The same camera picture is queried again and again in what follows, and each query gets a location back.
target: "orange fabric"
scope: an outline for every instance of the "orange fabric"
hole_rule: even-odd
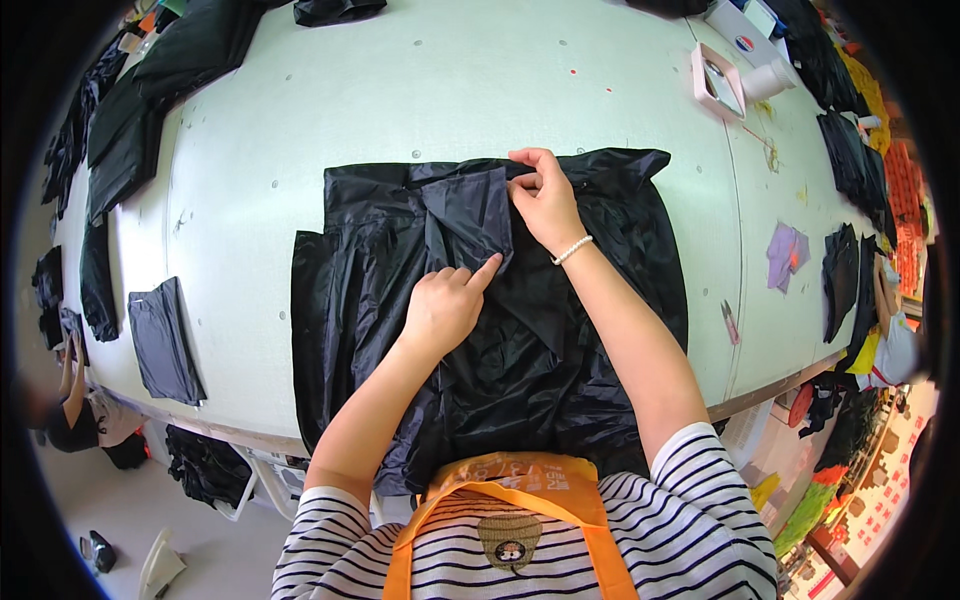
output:
[[[457,490],[480,492],[579,526],[603,597],[637,598],[634,580],[607,525],[596,467],[582,458],[546,452],[494,452],[447,465],[434,477],[427,501],[396,537],[385,599],[409,600],[414,538],[441,498]]]
[[[847,469],[848,467],[844,467],[843,465],[822,468],[813,473],[813,481],[824,486],[832,486],[840,482],[843,476],[847,474]]]

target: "green fabric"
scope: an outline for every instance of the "green fabric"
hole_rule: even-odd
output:
[[[817,482],[811,482],[806,489],[804,499],[797,505],[793,515],[786,521],[786,527],[774,540],[774,554],[779,559],[789,552],[790,548],[797,545],[797,542],[806,537],[824,513],[824,509],[830,500],[836,495],[839,483],[832,486],[825,486]]]

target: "cartoon logo on apron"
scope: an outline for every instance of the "cartoon logo on apron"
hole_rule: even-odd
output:
[[[542,531],[540,521],[530,515],[488,516],[477,523],[487,560],[514,574],[533,560]]]

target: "yellow fabric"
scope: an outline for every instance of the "yellow fabric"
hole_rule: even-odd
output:
[[[847,65],[856,91],[863,94],[864,100],[867,101],[867,108],[870,109],[870,113],[880,118],[880,126],[870,130],[870,147],[879,152],[881,156],[886,156],[887,150],[890,148],[890,116],[883,105],[880,84],[870,75],[867,67],[860,64],[859,60],[844,52],[837,44],[833,45],[836,47],[837,54]]]
[[[495,481],[487,479],[497,477]],[[638,598],[634,580],[607,525],[607,510],[597,490],[597,469],[582,458],[546,452],[494,452],[442,468],[427,501],[396,537],[383,597],[409,600],[413,541],[441,498],[457,490],[480,492],[583,530],[590,562],[607,600]]]
[[[770,499],[770,496],[777,489],[777,486],[780,484],[780,475],[777,473],[770,473],[767,475],[767,478],[760,482],[760,485],[755,488],[750,488],[750,499],[754,503],[754,508],[759,513],[763,510],[763,507],[766,505],[767,500]]]

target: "table surface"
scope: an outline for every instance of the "table surface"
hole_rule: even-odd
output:
[[[697,41],[749,64],[698,19],[665,20],[577,0],[394,0],[367,21],[308,29],[268,12],[243,65],[167,115],[156,177],[109,214],[120,338],[92,342],[91,380],[145,410],[296,445],[290,344],[295,232],[323,231],[324,168],[460,161],[544,146],[672,155],[654,178],[684,269],[689,359],[708,405],[756,390],[844,347],[824,344],[823,238],[871,231],[836,192],[819,112],[804,88],[724,124],[692,96]],[[777,148],[772,172],[766,147]],[[80,310],[88,173],[57,230],[65,305]],[[766,287],[777,221],[810,238],[789,293]],[[209,399],[150,398],[126,310],[132,291],[178,276],[187,337]],[[739,322],[732,346],[722,300]]]

